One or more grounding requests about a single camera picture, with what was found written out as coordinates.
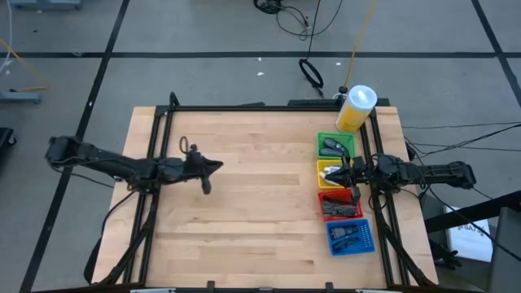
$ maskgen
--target wood grain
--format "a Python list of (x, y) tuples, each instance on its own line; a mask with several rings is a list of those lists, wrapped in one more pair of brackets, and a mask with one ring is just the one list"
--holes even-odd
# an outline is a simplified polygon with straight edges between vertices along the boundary
[[(377, 111), (385, 152), (406, 159), (397, 109)], [(152, 107), (134, 109), (125, 155), (145, 156), (153, 113)], [(219, 287), (323, 288), (325, 282), (333, 282), (335, 288), (384, 288), (366, 186), (361, 186), (362, 209), (376, 251), (333, 257), (327, 246), (317, 201), (316, 136), (319, 131), (335, 132), (336, 116), (334, 112), (176, 112), (168, 155), (182, 157), (177, 142), (187, 136), (207, 158), (225, 165), (211, 177), (210, 195), (202, 194), (199, 181), (162, 189), (147, 285), (202, 287), (213, 280)], [(359, 133), (356, 141), (356, 152), (362, 155)], [(125, 184), (116, 184), (112, 205), (126, 194)], [(108, 220), (94, 281), (108, 274), (129, 245), (136, 203), (137, 196)], [(405, 249), (437, 282), (418, 201), (402, 192), (395, 195), (395, 204)], [(389, 247), (395, 282), (400, 282)], [(134, 268), (139, 268), (139, 261), (138, 257)]]

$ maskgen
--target black floor stripe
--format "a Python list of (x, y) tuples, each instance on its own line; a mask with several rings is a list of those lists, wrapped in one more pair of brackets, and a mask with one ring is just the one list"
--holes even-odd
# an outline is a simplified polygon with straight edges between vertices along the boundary
[(514, 92), (514, 96), (518, 100), (519, 106), (521, 106), (521, 88), (519, 87), (517, 77), (515, 76), (514, 72), (512, 71), (512, 68), (510, 67), (510, 64), (508, 63), (508, 60), (506, 59), (518, 58), (521, 54), (503, 53), (503, 50), (501, 49), (501, 46), (497, 41), (496, 35), (492, 30), (492, 26), (490, 26), (490, 23), (487, 20), (487, 16), (485, 15), (485, 12), (483, 11), (481, 4), (479, 4), (479, 0), (472, 0), (472, 5), (474, 6), (476, 13), (478, 14), (479, 21), (481, 21), (483, 29), (487, 33), (487, 37), (490, 41), (490, 44), (492, 45), (492, 48), (494, 49), (494, 52), (496, 52), (497, 54), (497, 58), (499, 59), (501, 68), (503, 68), (503, 72), (505, 73), (506, 79), (510, 84), (510, 88)]
[[(103, 55), (103, 59), (101, 64), (99, 65), (98, 74), (94, 79), (94, 84), (92, 85), (92, 90), (90, 91), (89, 98), (85, 105), (85, 110), (83, 111), (83, 115), (80, 120), (80, 124), (78, 126), (78, 130), (76, 135), (80, 138), (83, 138), (85, 134), (85, 130), (87, 128), (87, 124), (89, 123), (90, 114), (94, 107), (94, 102), (98, 96), (99, 87), (103, 81), (103, 77), (105, 75), (105, 71), (107, 70), (107, 64), (111, 57), (112, 50), (114, 49), (114, 45), (116, 44), (116, 39), (118, 33), (121, 28), (121, 23), (125, 17), (125, 12), (127, 7), (129, 6), (130, 0), (124, 0), (121, 3), (120, 11), (116, 18), (116, 22), (114, 23), (114, 27), (112, 28), (111, 36), (108, 40), (107, 49)], [(22, 285), (20, 287), (20, 292), (30, 292), (33, 288), (34, 280), (36, 279), (38, 270), (40, 269), (40, 264), (42, 263), (43, 256), (45, 254), (47, 244), (49, 242), (50, 234), (56, 222), (56, 217), (58, 216), (59, 208), (63, 201), (63, 196), (65, 195), (65, 190), (67, 189), (68, 181), (71, 177), (72, 168), (66, 168), (62, 173), (58, 187), (56, 187), (55, 196), (52, 199), (52, 202), (49, 207), (49, 212), (47, 213), (46, 220), (42, 227), (42, 231), (40, 232), (40, 236), (37, 241), (37, 245), (34, 249), (33, 256), (29, 261), (29, 266), (27, 271), (25, 272), (24, 280), (22, 281)]]
[[(304, 58), (304, 51), (246, 51), (246, 52), (113, 52), (111, 58), (136, 59), (207, 59), (207, 58)], [(314, 58), (350, 58), (351, 51), (311, 52)], [(509, 58), (521, 58), (521, 52), (505, 53)], [(103, 58), (103, 52), (21, 52), (22, 58), (81, 59)], [(397, 59), (488, 59), (496, 52), (357, 52), (357, 58)]]

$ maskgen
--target concrete floor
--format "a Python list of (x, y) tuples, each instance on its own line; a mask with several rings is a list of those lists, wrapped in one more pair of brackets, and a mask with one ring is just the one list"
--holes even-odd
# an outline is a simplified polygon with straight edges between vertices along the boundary
[[(286, 0), (313, 19), (314, 0)], [(481, 1), (504, 51), (521, 51), (521, 19), (516, 0)], [(14, 11), (13, 48), (19, 52), (103, 52), (121, 0), (85, 1), (82, 11)], [(323, 1), (323, 27), (338, 0)], [(313, 40), (313, 49), (353, 48), (368, 1), (344, 0), (338, 19)], [(7, 8), (0, 3), (0, 38), (7, 39)], [(292, 19), (281, 23), (298, 30)], [(278, 28), (274, 16), (241, 0), (131, 0), (115, 52), (305, 51), (308, 43)], [(493, 52), (470, 0), (378, 0), (362, 51)], [(74, 134), (101, 59), (27, 59), (49, 81), (45, 102), (0, 105), (0, 126), (12, 127), (19, 143), (0, 176), (0, 288), (18, 291), (52, 200), (59, 174), (43, 159), (53, 135)], [(311, 58), (326, 86), (336, 93), (347, 58)], [(236, 105), (317, 98), (298, 68), (298, 58), (111, 59), (85, 135), (87, 142), (122, 151), (133, 107), (165, 104), (175, 91), (183, 105)], [(521, 59), (509, 59), (521, 75)], [(14, 61), (0, 76), (0, 89), (40, 85)], [(521, 108), (493, 59), (357, 59), (352, 84), (373, 87), (398, 106), (408, 126), (461, 125), (516, 121)], [(500, 129), (414, 130), (414, 142), (453, 144)], [(521, 129), (512, 129), (473, 147), (518, 148)], [(421, 147), (425, 151), (435, 148)], [(462, 160), (471, 164), (477, 188), (491, 196), (519, 190), (515, 177), (521, 152), (454, 150), (425, 159), (429, 164)], [(107, 178), (83, 168), (76, 172)], [(453, 206), (486, 200), (474, 191), (445, 186), (437, 194)], [(34, 290), (84, 286), (82, 270), (95, 244), (112, 190), (72, 178), (63, 200)]]

